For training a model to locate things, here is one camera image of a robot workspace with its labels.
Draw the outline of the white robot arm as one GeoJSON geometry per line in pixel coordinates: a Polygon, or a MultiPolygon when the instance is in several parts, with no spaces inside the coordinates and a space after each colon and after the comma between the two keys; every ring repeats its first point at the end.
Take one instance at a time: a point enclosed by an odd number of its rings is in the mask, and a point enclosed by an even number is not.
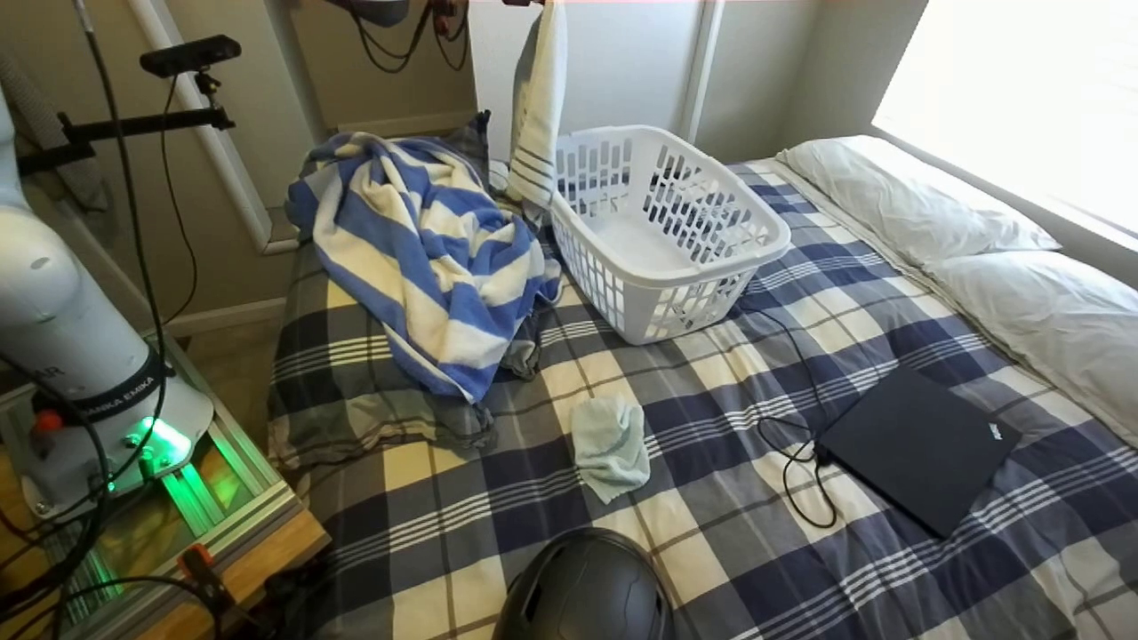
{"type": "Polygon", "coordinates": [[[17,468],[51,507],[77,502],[101,476],[131,492],[178,468],[212,422],[212,400],[159,360],[31,214],[5,100],[0,351],[69,406],[62,426],[22,437],[17,468]]]}

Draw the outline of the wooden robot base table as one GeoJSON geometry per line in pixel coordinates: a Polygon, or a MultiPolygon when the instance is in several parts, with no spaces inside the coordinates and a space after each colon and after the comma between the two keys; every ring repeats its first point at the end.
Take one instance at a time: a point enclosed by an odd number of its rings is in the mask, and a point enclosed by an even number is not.
{"type": "Polygon", "coordinates": [[[331,543],[220,397],[192,457],[118,496],[63,591],[0,640],[211,640],[268,598],[268,578],[331,543]]]}

